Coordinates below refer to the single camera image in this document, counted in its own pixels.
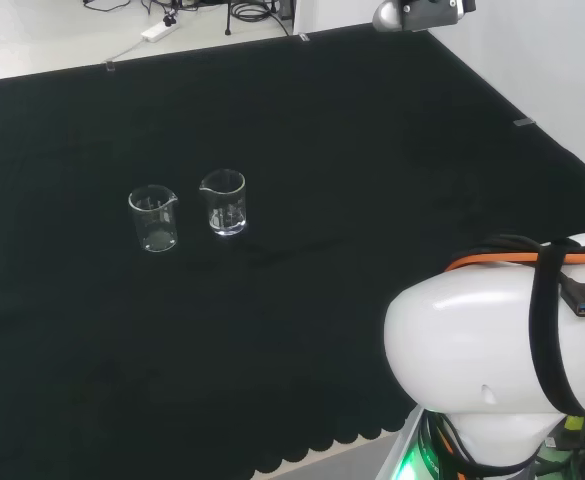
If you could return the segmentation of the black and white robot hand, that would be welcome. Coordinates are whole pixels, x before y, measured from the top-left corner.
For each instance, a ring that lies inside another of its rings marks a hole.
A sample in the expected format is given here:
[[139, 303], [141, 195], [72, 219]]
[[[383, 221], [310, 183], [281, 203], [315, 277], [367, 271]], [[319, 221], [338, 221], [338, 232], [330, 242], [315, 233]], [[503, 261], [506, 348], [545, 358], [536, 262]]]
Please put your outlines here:
[[475, 0], [387, 0], [376, 9], [372, 24], [381, 32], [421, 31], [456, 25], [475, 10]]

